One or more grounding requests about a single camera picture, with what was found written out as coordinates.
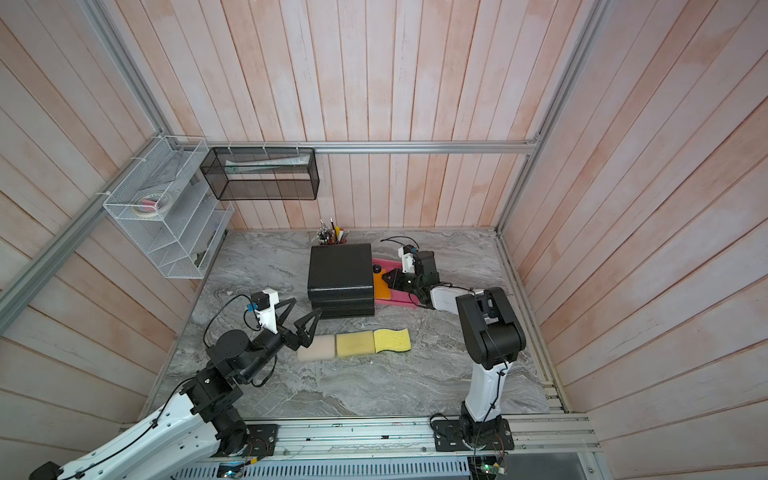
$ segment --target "black wire basket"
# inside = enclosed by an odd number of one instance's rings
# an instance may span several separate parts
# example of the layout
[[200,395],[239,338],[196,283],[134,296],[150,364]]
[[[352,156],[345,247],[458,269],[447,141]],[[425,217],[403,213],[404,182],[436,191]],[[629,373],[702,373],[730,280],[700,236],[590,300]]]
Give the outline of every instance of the black wire basket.
[[214,147],[200,166],[219,200],[315,200],[312,148]]

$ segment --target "beige sponge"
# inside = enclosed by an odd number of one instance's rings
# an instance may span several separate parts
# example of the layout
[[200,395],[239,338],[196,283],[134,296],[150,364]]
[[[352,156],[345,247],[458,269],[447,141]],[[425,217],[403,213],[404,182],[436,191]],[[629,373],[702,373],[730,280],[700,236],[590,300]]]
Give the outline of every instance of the beige sponge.
[[296,357],[300,362],[328,360],[336,356],[336,336],[317,335],[309,348],[300,346]]

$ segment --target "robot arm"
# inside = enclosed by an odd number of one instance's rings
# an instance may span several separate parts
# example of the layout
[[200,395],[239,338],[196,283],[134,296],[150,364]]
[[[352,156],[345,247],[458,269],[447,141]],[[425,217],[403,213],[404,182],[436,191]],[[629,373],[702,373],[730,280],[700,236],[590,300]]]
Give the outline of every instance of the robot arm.
[[[271,289],[253,294],[251,303],[265,330],[254,340],[242,330],[224,333],[207,348],[210,361],[206,367],[183,381],[164,406],[63,467],[46,463],[32,472],[30,480],[165,480],[192,462],[212,455],[238,454],[248,445],[251,452],[247,455],[257,450],[266,455],[269,446],[254,445],[256,439],[250,437],[250,430],[233,406],[243,395],[239,385],[252,383],[283,346],[292,350],[309,346],[321,314],[320,309],[315,309],[298,319],[294,332],[283,324],[296,299],[277,300]],[[275,309],[283,307],[286,309],[277,316]]]

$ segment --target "black mounting plate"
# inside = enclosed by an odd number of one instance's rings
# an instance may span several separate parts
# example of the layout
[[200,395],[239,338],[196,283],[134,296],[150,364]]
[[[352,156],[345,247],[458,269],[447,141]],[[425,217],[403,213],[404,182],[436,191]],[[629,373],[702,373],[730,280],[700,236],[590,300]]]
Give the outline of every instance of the black mounting plate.
[[277,439],[277,429],[280,426],[275,423],[258,423],[248,425],[250,433],[250,442],[253,445],[253,451],[249,457],[271,457],[275,454],[275,440]]
[[[462,430],[458,427],[458,420],[432,420],[432,425],[435,430],[435,450],[438,452],[470,452],[474,450],[464,443]],[[502,419],[500,431],[480,437],[478,449],[496,449],[499,452],[514,450],[515,443],[512,441],[509,422]]]

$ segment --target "mounting plate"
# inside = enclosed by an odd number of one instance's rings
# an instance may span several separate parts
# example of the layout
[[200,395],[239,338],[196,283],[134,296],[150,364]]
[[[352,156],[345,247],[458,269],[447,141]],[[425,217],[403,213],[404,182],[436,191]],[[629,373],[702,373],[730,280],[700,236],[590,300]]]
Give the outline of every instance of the mounting plate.
[[[438,452],[468,452],[474,449],[464,442],[458,420],[432,420],[432,424],[436,430],[435,450]],[[509,452],[515,449],[509,422],[502,419],[501,424],[499,432],[492,432],[478,439],[478,450],[496,449],[500,452],[504,450]]]

